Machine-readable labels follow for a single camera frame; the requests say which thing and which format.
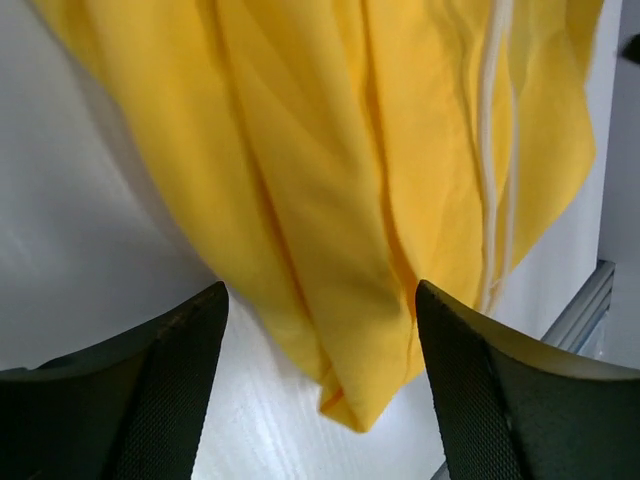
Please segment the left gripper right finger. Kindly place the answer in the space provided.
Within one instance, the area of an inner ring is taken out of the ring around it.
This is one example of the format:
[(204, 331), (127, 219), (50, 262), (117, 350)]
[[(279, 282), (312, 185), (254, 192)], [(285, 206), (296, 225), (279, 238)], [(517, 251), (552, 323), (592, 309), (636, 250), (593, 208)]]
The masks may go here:
[(450, 478), (638, 478), (638, 370), (547, 345), (426, 280), (415, 301)]

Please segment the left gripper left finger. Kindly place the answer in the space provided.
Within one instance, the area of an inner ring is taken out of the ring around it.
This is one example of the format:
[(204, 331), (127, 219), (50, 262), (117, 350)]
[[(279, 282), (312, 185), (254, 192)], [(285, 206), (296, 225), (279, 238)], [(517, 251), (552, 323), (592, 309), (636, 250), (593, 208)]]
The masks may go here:
[(190, 478), (228, 312), (217, 282), (94, 346), (2, 371), (2, 478)]

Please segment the yellow shorts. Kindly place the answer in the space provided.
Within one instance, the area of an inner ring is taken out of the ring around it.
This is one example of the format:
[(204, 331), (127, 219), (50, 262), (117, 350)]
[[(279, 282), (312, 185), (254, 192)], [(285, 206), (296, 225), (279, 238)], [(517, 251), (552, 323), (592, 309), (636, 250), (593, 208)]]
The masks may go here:
[(368, 431), (428, 280), (483, 313), (583, 185), (598, 1), (40, 1), (171, 216)]

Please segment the right side aluminium rail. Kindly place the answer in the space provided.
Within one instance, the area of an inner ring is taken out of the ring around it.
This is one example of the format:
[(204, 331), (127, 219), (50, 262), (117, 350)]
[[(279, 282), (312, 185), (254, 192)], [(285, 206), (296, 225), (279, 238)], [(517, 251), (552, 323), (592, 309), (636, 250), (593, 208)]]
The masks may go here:
[(599, 260), (541, 341), (573, 354), (600, 358), (605, 336), (602, 321), (611, 305), (614, 276), (615, 264)]

